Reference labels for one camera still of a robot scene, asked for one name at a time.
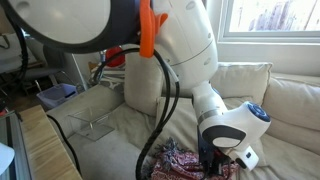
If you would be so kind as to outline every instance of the couch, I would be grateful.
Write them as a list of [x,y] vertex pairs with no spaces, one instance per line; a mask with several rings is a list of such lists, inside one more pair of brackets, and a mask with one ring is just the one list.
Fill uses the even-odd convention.
[[[97,85],[47,112],[58,119],[74,146],[84,179],[135,179],[136,160],[159,121],[164,104],[161,70],[155,61],[132,59],[126,62],[124,95]],[[320,77],[275,74],[271,69],[271,63],[219,63],[210,80],[228,109],[253,101],[272,119],[267,132],[252,144],[257,167],[239,170],[232,178],[320,179]],[[169,137],[197,151],[190,97],[188,90],[181,90],[176,111],[149,155]],[[75,133],[68,117],[87,107],[104,108],[105,123],[114,131],[97,141]]]

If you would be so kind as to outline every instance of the window frame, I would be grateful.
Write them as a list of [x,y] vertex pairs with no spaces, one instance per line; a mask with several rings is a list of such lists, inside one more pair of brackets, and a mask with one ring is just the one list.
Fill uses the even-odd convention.
[[230,32],[234,0],[223,0],[218,43],[320,44],[320,31]]

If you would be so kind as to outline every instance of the orange bracket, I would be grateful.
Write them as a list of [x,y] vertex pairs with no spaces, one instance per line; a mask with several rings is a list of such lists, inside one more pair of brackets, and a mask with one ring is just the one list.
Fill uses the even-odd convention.
[[159,33],[160,26],[166,21],[168,14],[154,15],[150,8],[150,0],[140,0],[140,56],[151,58],[154,52],[155,37]]

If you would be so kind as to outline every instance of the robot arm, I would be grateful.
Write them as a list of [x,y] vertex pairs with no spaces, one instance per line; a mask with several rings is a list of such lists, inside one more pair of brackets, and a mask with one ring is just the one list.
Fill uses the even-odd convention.
[[[66,52],[97,52],[139,43],[139,0],[0,0],[20,27],[42,43]],[[155,14],[167,13],[155,49],[191,89],[201,136],[249,170],[258,157],[250,143],[269,127],[270,119],[246,102],[228,111],[208,80],[218,68],[217,48],[201,0],[154,0]]]

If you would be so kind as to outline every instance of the window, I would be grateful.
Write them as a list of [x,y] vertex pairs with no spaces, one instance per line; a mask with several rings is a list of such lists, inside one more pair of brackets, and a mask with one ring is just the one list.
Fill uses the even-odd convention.
[[320,43],[318,0],[228,0],[222,13],[222,42]]

